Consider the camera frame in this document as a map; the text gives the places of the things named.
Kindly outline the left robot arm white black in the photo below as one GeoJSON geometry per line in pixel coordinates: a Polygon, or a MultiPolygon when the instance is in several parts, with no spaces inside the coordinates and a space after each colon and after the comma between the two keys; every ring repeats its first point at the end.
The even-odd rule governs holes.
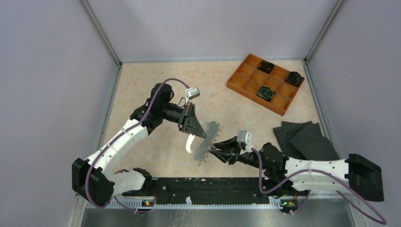
{"type": "Polygon", "coordinates": [[[150,97],[105,145],[87,158],[77,158],[72,163],[73,191],[97,208],[105,208],[113,196],[127,191],[149,194],[152,183],[147,180],[146,171],[136,169],[116,176],[113,169],[164,120],[176,123],[180,132],[203,139],[207,137],[196,117],[195,104],[190,102],[200,96],[200,91],[197,87],[185,87],[185,103],[180,107],[171,103],[174,91],[169,84],[155,84],[150,97]]]}

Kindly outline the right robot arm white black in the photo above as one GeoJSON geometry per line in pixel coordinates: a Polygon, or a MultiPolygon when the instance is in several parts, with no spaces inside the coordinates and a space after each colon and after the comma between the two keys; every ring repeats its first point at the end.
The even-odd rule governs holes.
{"type": "Polygon", "coordinates": [[[267,178],[267,193],[278,190],[292,195],[308,190],[355,192],[367,201],[383,202],[382,169],[359,154],[331,161],[302,160],[288,157],[270,142],[255,150],[237,137],[214,143],[210,153],[223,163],[236,162],[259,169],[267,178]]]}

